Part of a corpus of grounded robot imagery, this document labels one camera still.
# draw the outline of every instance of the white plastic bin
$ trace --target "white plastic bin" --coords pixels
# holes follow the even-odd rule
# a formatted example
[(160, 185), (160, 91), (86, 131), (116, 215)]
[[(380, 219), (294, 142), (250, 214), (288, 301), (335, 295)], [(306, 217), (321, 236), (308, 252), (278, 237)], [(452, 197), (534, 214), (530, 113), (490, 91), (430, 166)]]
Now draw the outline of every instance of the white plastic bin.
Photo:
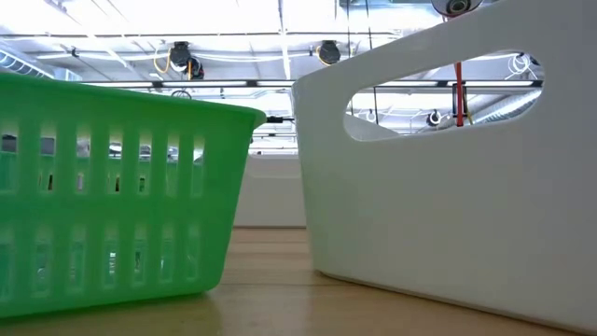
[[(597, 333), (596, 12), (592, 0), (503, 0), (298, 80), (315, 268)], [(359, 90), (502, 50), (546, 68), (524, 115), (407, 138), (346, 132)], [(438, 170), (453, 174), (430, 183)]]

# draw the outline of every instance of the ceiling light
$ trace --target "ceiling light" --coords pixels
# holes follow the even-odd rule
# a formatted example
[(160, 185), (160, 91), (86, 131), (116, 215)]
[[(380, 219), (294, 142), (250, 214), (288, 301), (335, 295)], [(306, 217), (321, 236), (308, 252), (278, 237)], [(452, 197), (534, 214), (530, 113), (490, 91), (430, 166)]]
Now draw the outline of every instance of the ceiling light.
[(257, 82), (258, 87), (291, 87), (294, 80), (260, 80)]
[(378, 85), (380, 87), (415, 87), (415, 86), (437, 86), (437, 82), (434, 80), (416, 81), (416, 80), (399, 80), (391, 81)]
[[(526, 87), (533, 85), (532, 80), (481, 80), (481, 81), (466, 81), (467, 87)], [(456, 85), (455, 81), (448, 82), (448, 86)]]
[(151, 82), (87, 82), (85, 85), (99, 86), (105, 88), (151, 88), (153, 84)]
[(325, 65), (335, 64), (340, 61), (340, 50), (336, 46), (336, 41), (324, 41), (320, 47), (317, 47), (317, 58)]
[(171, 81), (162, 82), (162, 86), (166, 88), (226, 88), (226, 87), (245, 87), (245, 80), (230, 80), (230, 81)]

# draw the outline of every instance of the white ceiling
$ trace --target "white ceiling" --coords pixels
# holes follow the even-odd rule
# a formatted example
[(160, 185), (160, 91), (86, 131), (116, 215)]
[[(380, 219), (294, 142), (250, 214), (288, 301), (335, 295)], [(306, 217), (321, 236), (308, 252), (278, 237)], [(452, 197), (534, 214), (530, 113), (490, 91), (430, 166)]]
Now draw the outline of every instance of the white ceiling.
[[(338, 41), (342, 57), (347, 58), (349, 45), (354, 56), (366, 52), (371, 46), (376, 48), (442, 23), (442, 18), (429, 4), (418, 2), (420, 4), (371, 6), (367, 14), (363, 6), (353, 6), (347, 13), (338, 7), (336, 0), (283, 0), (284, 20), (281, 22), (279, 0), (63, 1), (68, 14), (79, 22), (77, 24), (45, 0), (0, 0), (0, 43), (36, 59), (60, 56), (72, 48), (81, 54), (109, 56), (105, 51), (110, 49), (120, 57), (143, 56), (156, 50), (166, 52), (174, 41), (188, 41), (194, 53), (216, 58), (276, 58), (259, 63), (202, 59), (205, 79), (285, 79), (286, 75), (296, 79), (325, 67), (317, 57), (309, 56), (310, 49), (319, 46), (323, 40)], [(282, 23), (286, 35), (280, 34)], [(89, 38), (89, 35), (98, 35), (98, 38)], [(290, 55), (289, 72), (285, 71), (282, 59), (285, 46)], [(115, 60), (72, 56), (40, 62), (70, 69), (86, 81), (156, 80), (151, 74), (157, 73), (153, 61), (131, 61), (129, 68)], [(465, 62), (464, 78), (502, 80), (512, 74), (508, 62), (511, 60), (507, 58)], [(165, 60), (159, 60), (161, 67), (165, 64)], [(539, 77), (543, 76), (538, 67), (532, 69)], [(528, 76), (530, 73), (526, 72), (512, 79)], [(171, 69), (162, 77), (179, 80), (181, 74)], [(454, 80), (455, 74), (452, 66), (446, 66), (411, 78)], [(231, 90), (227, 89), (227, 94), (233, 94)], [(250, 90), (254, 89), (239, 94), (249, 94)], [(357, 94), (353, 112), (366, 119), (368, 110), (376, 105), (381, 111), (380, 124), (401, 133), (410, 133), (412, 129), (418, 131), (425, 126), (428, 113), (421, 111), (451, 109), (450, 94), (378, 93), (376, 98), (374, 102), (370, 93)], [(475, 99), (478, 105), (486, 105), (499, 98), (482, 95)], [(288, 94), (275, 91), (257, 99), (229, 99), (225, 103), (248, 105), (273, 115), (284, 115), (284, 111), (287, 115), (292, 114)], [(293, 131), (294, 127), (285, 124), (265, 126), (264, 130)]]

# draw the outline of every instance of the green plastic basket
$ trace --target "green plastic basket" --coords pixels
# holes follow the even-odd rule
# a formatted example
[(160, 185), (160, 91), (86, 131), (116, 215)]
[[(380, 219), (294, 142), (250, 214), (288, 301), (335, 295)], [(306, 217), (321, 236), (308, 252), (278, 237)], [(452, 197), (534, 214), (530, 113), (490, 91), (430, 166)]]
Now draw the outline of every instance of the green plastic basket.
[[(264, 121), (245, 107), (0, 75), (0, 133), (16, 142), (0, 152), (0, 317), (217, 285)], [(55, 139), (51, 155), (42, 138)]]

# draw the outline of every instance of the ductwork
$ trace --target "ductwork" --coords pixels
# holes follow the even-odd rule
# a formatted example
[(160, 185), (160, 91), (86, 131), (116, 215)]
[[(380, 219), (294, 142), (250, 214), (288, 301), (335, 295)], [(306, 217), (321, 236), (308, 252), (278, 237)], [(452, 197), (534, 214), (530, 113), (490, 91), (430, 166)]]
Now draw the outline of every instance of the ductwork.
[[(499, 120), (512, 119), (524, 113), (531, 107), (541, 95), (541, 90), (535, 90), (526, 94), (512, 95), (483, 108), (471, 108), (473, 124), (494, 122)], [(437, 127), (425, 127), (419, 133), (435, 132), (446, 130), (456, 126), (456, 119), (445, 119)]]
[(21, 75), (54, 79), (54, 69), (37, 61), (30, 61), (27, 56), (11, 49), (0, 42), (0, 68)]
[(0, 41), (0, 72), (8, 71), (21, 75), (51, 78), (67, 81), (80, 81), (81, 76), (68, 69), (42, 64), (18, 52)]
[(541, 95), (541, 90), (507, 97), (473, 114), (473, 123), (486, 123), (515, 118), (528, 110)]

